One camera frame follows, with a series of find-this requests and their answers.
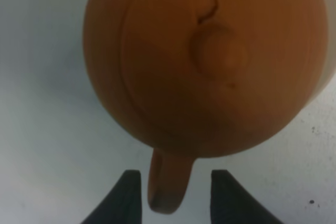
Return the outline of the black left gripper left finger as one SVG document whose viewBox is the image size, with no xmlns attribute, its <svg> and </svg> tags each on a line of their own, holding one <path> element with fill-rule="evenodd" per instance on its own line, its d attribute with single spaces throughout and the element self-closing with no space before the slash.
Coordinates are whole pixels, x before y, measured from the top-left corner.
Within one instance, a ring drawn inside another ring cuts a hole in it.
<svg viewBox="0 0 336 224">
<path fill-rule="evenodd" d="M 126 170 L 83 224 L 141 224 L 141 173 Z"/>
</svg>

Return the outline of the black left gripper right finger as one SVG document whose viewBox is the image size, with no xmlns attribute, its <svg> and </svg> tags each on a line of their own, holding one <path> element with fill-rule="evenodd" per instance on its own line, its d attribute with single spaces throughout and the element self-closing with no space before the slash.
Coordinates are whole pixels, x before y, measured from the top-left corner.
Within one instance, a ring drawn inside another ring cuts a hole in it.
<svg viewBox="0 0 336 224">
<path fill-rule="evenodd" d="M 211 223 L 281 223 L 227 170 L 211 173 Z"/>
</svg>

